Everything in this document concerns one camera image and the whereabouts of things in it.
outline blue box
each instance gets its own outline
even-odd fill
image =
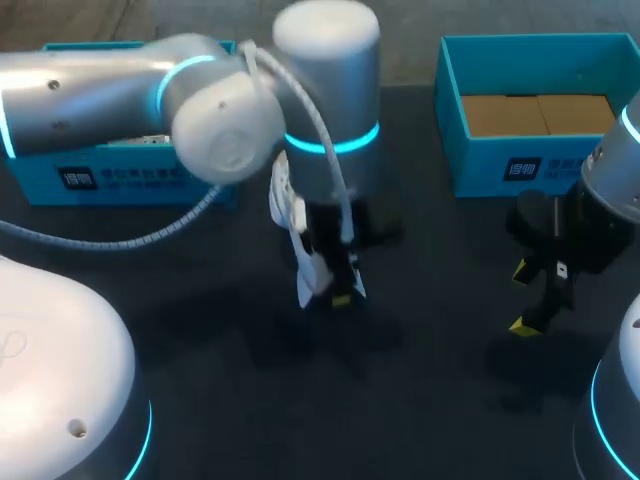
[[[562,194],[602,135],[472,137],[465,95],[605,95],[618,116],[640,88],[640,52],[627,34],[443,37],[434,86],[438,127],[458,197]],[[535,168],[505,180],[510,164]],[[573,170],[552,175],[558,162]]]
[[[222,41],[229,53],[235,42]],[[142,42],[55,43],[44,50],[139,48]],[[193,205],[210,188],[191,175],[170,143],[108,144],[7,162],[31,205],[152,206]],[[82,189],[81,180],[88,184]],[[80,188],[69,187],[69,182]],[[237,187],[225,188],[217,203],[237,205]]]

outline brown cardboard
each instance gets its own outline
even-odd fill
[[[605,134],[615,122],[603,95],[540,95],[538,102],[551,135]]]
[[[548,135],[536,97],[463,96],[467,124],[474,137]]]

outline cyan led ring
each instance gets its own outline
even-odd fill
[[[142,450],[140,450],[140,455],[138,455],[138,459],[136,463],[131,468],[129,475],[127,475],[124,480],[133,480],[135,474],[138,472],[140,465],[142,465],[142,461],[144,460],[145,455],[147,454],[147,450],[149,448],[149,441],[151,440],[151,426],[153,424],[153,411],[151,409],[151,402],[149,402],[149,426],[147,427],[147,437],[144,440],[144,445],[142,446]]]
[[[202,62],[214,62],[215,60],[216,57],[214,57],[213,55],[198,55],[196,57],[191,57],[178,63],[171,70],[169,70],[160,81],[158,92],[156,93],[156,110],[158,111],[158,114],[160,113],[160,107],[162,106],[162,96],[169,86],[169,83],[171,83],[171,80],[173,80],[176,75],[178,75],[183,70],[191,67],[192,65],[197,65],[198,63]]]
[[[622,117],[622,123],[627,128],[631,136],[635,138],[636,142],[640,143],[640,132],[638,132],[638,130],[631,124],[629,116],[627,115],[627,107],[624,107],[620,117]]]
[[[624,118],[626,117],[626,113],[623,110],[623,121]],[[591,412],[593,413],[593,421],[596,424],[596,429],[598,430],[598,434],[600,435],[600,439],[602,440],[602,443],[604,444],[604,446],[607,448],[607,450],[609,451],[609,454],[611,455],[611,457],[616,461],[616,463],[620,466],[620,468],[627,474],[629,475],[629,478],[631,478],[632,480],[640,480],[638,479],[638,477],[629,469],[629,467],[627,467],[624,462],[620,459],[620,457],[618,457],[618,455],[616,454],[616,452],[613,450],[613,447],[609,444],[609,441],[607,440],[607,437],[605,436],[604,432],[602,431],[602,427],[600,426],[600,421],[598,420],[598,414],[596,412],[596,402],[595,402],[595,386],[596,386],[596,376],[598,375],[598,369],[600,368],[600,363],[598,363],[598,366],[596,367],[596,371],[593,374],[593,380],[591,381]]]
[[[9,133],[9,124],[7,123],[7,114],[4,111],[4,100],[2,99],[2,91],[0,90],[0,135],[2,135],[2,143],[7,151],[7,156],[11,159],[16,158],[16,152],[13,149],[11,134]]]
[[[369,130],[366,134],[359,138],[355,138],[353,140],[347,140],[346,142],[336,143],[333,146],[336,154],[341,153],[349,153],[355,150],[360,150],[361,148],[366,147],[371,142],[373,142],[378,133],[380,132],[380,124],[376,122],[374,127]],[[326,153],[324,146],[320,143],[309,143],[302,140],[298,140],[295,137],[292,137],[289,134],[285,134],[286,140],[294,147],[308,153],[315,153],[318,155],[323,155]]]

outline black table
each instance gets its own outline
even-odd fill
[[[575,478],[574,408],[640,291],[640,250],[581,278],[577,311],[544,339],[508,335],[541,285],[511,282],[509,199],[454,199],[431,93],[383,91],[406,238],[365,255],[357,314],[297,308],[268,172],[237,212],[212,209],[139,252],[0,237],[7,256],[85,283],[124,318],[154,404],[158,479]],[[2,178],[0,218],[57,235],[124,239],[180,213],[35,209]]]

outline cable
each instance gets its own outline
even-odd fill
[[[338,161],[338,156],[336,155],[333,141],[331,140],[331,135],[329,134],[327,125],[322,119],[320,111],[317,109],[317,107],[313,103],[313,100],[311,100],[311,97],[305,91],[300,82],[298,82],[298,80],[296,80],[296,78],[289,72],[289,70],[287,70],[284,65],[278,62],[278,60],[276,60],[273,55],[262,48],[257,48],[255,43],[251,40],[240,44],[239,50],[245,55],[245,57],[247,57],[247,64],[249,66],[250,73],[253,74],[252,65],[255,64],[255,59],[261,61],[263,64],[265,64],[266,67],[268,67],[273,73],[279,75],[289,85],[289,87],[293,90],[300,102],[302,102],[302,105],[309,114],[309,118],[313,122],[313,125],[318,132],[318,137],[320,138],[325,152],[327,153],[329,169],[331,171],[333,183],[336,187],[338,197],[340,199],[340,207],[342,213],[340,239],[344,244],[351,243],[354,237],[351,200],[349,199],[347,185],[345,184],[344,176],[342,175],[342,169],[340,168],[340,162]]]
[[[19,227],[2,220],[0,220],[0,230],[12,235],[17,235],[27,240],[72,250],[89,250],[102,252],[134,250],[136,248],[145,247],[147,245],[151,245],[152,243],[159,242],[160,240],[164,240],[165,238],[168,238],[184,229],[187,225],[198,218],[209,205],[211,205],[211,203],[220,193],[221,189],[222,187],[212,187],[202,198],[202,200],[200,200],[196,204],[195,207],[193,207],[171,225],[148,235],[133,238],[131,240],[121,240],[118,242],[86,242],[83,240],[71,240],[68,238],[56,237],[55,235],[47,235],[45,233],[35,232],[33,230]]]

